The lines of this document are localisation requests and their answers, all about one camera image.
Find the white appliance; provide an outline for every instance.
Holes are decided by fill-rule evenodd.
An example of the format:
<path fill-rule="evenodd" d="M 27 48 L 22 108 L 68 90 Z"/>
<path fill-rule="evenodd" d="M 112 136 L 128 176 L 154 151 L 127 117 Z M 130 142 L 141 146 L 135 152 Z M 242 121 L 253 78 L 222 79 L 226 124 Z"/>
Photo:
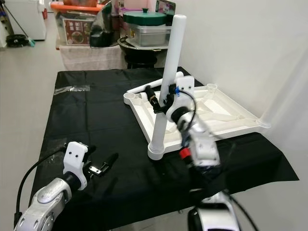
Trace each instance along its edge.
<path fill-rule="evenodd" d="M 6 0 L 19 25 L 33 40 L 45 40 L 46 26 L 43 19 L 44 0 Z M 24 34 L 9 12 L 7 12 L 14 34 Z"/>

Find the cloth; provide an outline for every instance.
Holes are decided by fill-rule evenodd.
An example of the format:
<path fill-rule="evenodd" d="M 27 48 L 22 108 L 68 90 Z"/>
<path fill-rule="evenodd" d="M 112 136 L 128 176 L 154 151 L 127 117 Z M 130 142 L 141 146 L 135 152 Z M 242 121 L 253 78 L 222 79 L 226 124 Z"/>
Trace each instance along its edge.
<path fill-rule="evenodd" d="M 90 46 L 60 46 L 64 67 L 68 71 L 126 69 L 124 53 L 119 45 L 92 48 Z M 165 66 L 166 52 L 157 55 L 154 67 Z"/>
<path fill-rule="evenodd" d="M 74 194 L 53 231 L 108 230 L 193 205 L 189 171 L 179 152 L 151 161 L 143 132 L 123 103 L 127 90 L 162 75 L 163 68 L 58 73 L 56 89 L 89 85 L 90 91 L 54 95 L 40 156 L 64 142 L 80 141 L 97 146 L 91 155 L 96 166 L 114 152 L 119 158 L 103 178 L 94 178 Z M 233 142 L 236 148 L 228 157 Z M 273 181 L 298 180 L 283 153 L 261 134 L 221 140 L 217 145 L 228 167 L 208 185 L 207 195 L 225 188 L 235 193 Z M 32 194 L 62 175 L 63 157 L 57 154 L 37 168 Z"/>

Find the green pot lid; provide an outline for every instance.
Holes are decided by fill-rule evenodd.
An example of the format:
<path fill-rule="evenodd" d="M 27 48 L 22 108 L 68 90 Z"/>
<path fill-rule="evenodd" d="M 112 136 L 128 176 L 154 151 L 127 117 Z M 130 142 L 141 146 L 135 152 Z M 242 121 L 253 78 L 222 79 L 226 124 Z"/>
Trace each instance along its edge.
<path fill-rule="evenodd" d="M 158 12 L 148 12 L 147 8 L 143 8 L 143 12 L 131 11 L 124 13 L 123 21 L 140 26 L 159 26 L 166 24 L 167 15 Z"/>

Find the white plastic base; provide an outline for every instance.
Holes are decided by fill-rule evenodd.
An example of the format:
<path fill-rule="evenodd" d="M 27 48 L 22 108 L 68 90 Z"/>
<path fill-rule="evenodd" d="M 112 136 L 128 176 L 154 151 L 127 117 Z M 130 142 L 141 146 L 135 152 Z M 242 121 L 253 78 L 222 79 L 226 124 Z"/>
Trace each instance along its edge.
<path fill-rule="evenodd" d="M 151 143 L 149 143 L 149 145 L 148 145 L 148 157 L 150 159 L 160 160 L 161 158 L 163 158 L 164 154 L 165 154 L 165 148 L 162 151 L 157 152 L 157 151 L 155 151 L 151 148 Z"/>
<path fill-rule="evenodd" d="M 215 140 L 251 132 L 264 132 L 268 126 L 259 124 L 256 116 L 213 86 L 215 85 L 208 84 L 208 86 L 196 87 L 194 96 L 197 101 L 197 114 L 208 125 L 211 132 L 217 135 Z M 124 103 L 130 105 L 145 138 L 150 143 L 156 114 L 154 114 L 146 94 L 125 93 Z M 181 148 L 181 135 L 173 122 L 167 122 L 164 148 L 163 153 Z M 163 153 L 154 153 L 148 148 L 148 155 L 151 159 L 161 159 Z"/>

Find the black tablecloth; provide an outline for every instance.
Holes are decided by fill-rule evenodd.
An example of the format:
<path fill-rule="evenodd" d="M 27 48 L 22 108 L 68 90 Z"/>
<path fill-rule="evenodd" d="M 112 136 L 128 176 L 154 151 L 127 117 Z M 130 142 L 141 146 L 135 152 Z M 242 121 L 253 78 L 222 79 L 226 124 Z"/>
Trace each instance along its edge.
<path fill-rule="evenodd" d="M 119 159 L 105 177 L 94 179 L 74 195 L 54 231 L 107 230 L 192 205 L 190 177 L 178 152 L 151 161 L 142 130 L 131 108 L 123 103 L 128 89 L 162 74 L 163 68 L 58 73 L 56 89 L 89 85 L 90 91 L 54 95 L 40 156 L 64 142 L 81 141 L 97 146 L 91 156 L 97 166 L 114 152 Z M 236 148 L 228 159 L 232 142 Z M 208 185 L 209 196 L 225 188 L 235 193 L 273 181 L 298 180 L 283 153 L 261 134 L 217 144 L 222 163 L 228 159 L 228 168 Z M 63 156 L 57 154 L 37 168 L 32 195 L 62 175 Z"/>

